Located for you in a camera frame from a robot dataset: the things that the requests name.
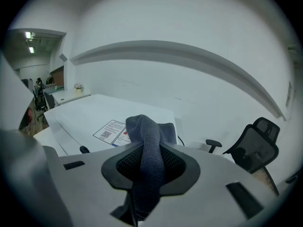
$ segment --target white desk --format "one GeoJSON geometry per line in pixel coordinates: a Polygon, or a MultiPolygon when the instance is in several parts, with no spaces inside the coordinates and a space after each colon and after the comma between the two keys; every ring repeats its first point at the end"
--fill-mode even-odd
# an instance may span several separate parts
{"type": "Polygon", "coordinates": [[[157,123],[173,123],[178,135],[171,110],[100,94],[55,107],[45,112],[45,117],[64,151],[68,155],[76,155],[81,154],[81,145],[86,146],[90,152],[113,148],[111,143],[93,135],[110,121],[125,123],[126,118],[139,114],[144,114],[157,123]]]}
{"type": "Polygon", "coordinates": [[[60,157],[66,156],[66,153],[64,152],[62,147],[59,145],[59,143],[56,140],[55,136],[53,135],[50,127],[42,130],[38,134],[35,134],[34,138],[43,146],[53,147],[56,150],[58,156],[60,156],[60,157]]]}
{"type": "Polygon", "coordinates": [[[71,90],[62,90],[59,92],[53,92],[52,95],[57,105],[62,105],[82,97],[90,96],[90,91],[85,89],[81,93],[76,93],[74,89],[71,89],[71,90]]]}

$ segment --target qr code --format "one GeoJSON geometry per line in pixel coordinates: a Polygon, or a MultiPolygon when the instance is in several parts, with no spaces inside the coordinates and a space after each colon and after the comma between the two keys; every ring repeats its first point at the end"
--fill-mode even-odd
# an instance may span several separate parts
{"type": "Polygon", "coordinates": [[[111,134],[112,134],[111,132],[104,131],[104,133],[101,134],[101,137],[108,138],[111,134]]]}

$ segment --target black armrest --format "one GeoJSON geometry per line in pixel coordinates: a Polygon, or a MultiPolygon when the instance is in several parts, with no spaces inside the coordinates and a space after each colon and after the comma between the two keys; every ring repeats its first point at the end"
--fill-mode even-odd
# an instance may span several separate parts
{"type": "Polygon", "coordinates": [[[208,153],[213,153],[213,151],[216,147],[222,147],[222,144],[215,140],[206,140],[206,143],[207,143],[207,145],[212,146],[208,153]]]}

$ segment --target dark blue towel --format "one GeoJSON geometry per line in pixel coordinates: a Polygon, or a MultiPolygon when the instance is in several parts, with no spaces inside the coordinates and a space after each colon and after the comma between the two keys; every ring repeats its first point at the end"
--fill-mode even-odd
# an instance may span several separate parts
{"type": "Polygon", "coordinates": [[[126,130],[132,142],[144,141],[140,177],[134,182],[132,195],[138,220],[144,220],[160,200],[159,189],[166,183],[159,142],[176,144],[172,123],[157,124],[145,115],[126,119],[126,130]]]}

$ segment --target floor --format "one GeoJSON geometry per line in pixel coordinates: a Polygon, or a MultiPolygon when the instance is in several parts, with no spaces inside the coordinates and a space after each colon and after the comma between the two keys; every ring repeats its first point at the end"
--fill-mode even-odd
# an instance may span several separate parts
{"type": "MultiPolygon", "coordinates": [[[[49,127],[46,119],[43,117],[40,117],[39,120],[37,120],[38,116],[43,114],[43,111],[34,111],[34,105],[33,102],[29,105],[29,107],[33,110],[33,120],[29,125],[21,130],[22,133],[28,135],[28,136],[34,136],[35,134],[39,133],[40,131],[46,129],[49,127]]],[[[276,194],[275,188],[272,185],[269,176],[267,175],[266,171],[263,169],[258,170],[253,174],[253,177],[255,177],[257,180],[265,184],[273,193],[276,194]]]]}

